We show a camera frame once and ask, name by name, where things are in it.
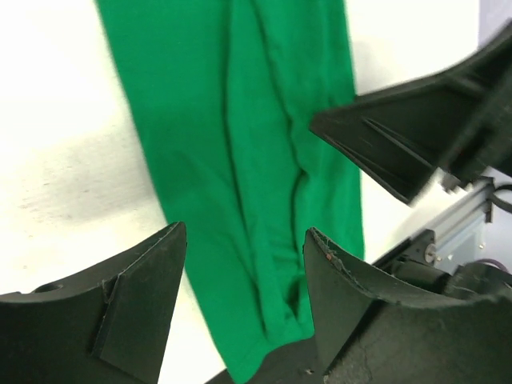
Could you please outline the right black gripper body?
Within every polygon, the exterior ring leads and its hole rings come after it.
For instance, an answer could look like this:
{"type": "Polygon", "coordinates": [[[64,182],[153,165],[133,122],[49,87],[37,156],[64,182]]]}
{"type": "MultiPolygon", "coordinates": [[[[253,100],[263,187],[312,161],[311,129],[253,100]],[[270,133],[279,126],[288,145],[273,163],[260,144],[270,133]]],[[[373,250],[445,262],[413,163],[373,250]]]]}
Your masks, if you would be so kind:
{"type": "Polygon", "coordinates": [[[458,68],[451,81],[476,104],[442,167],[445,190],[465,188],[489,167],[511,175],[511,24],[458,68]]]}

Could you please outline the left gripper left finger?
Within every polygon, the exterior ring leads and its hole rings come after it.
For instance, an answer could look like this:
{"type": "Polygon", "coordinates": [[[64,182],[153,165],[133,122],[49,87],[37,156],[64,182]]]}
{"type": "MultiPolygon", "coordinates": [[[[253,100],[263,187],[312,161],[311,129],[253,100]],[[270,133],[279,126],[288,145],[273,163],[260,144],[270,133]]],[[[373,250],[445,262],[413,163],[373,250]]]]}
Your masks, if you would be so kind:
{"type": "Polygon", "coordinates": [[[156,383],[186,256],[172,223],[69,277],[1,297],[4,383],[156,383]]]}

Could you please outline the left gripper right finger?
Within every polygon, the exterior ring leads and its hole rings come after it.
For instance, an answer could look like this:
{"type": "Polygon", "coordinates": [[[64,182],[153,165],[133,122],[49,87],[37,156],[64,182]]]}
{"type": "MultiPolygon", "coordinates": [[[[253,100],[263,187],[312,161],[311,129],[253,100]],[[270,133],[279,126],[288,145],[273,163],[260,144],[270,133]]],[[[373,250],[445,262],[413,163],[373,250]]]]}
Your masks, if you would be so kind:
{"type": "Polygon", "coordinates": [[[508,383],[511,277],[473,262],[399,276],[316,229],[303,247],[325,383],[508,383]]]}

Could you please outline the green t shirt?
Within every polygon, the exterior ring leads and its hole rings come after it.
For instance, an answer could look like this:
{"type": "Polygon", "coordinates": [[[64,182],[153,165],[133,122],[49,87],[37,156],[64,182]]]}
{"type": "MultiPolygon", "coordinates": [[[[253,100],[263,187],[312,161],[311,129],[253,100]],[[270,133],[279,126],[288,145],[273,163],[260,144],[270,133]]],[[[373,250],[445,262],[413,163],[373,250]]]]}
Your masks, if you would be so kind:
{"type": "Polygon", "coordinates": [[[311,227],[362,257],[361,178],[310,132],[354,98],[341,1],[100,1],[110,51],[186,274],[236,383],[314,332],[311,227]]]}

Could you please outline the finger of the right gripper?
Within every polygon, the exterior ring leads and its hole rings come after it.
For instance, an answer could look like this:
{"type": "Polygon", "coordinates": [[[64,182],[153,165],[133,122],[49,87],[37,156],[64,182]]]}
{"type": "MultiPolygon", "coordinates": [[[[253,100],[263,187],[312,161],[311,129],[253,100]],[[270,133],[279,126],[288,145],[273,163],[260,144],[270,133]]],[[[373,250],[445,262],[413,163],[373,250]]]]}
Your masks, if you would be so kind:
{"type": "Polygon", "coordinates": [[[431,76],[324,110],[310,129],[394,198],[413,202],[436,170],[449,190],[480,178],[483,129],[467,124],[484,99],[480,70],[431,76]]]}

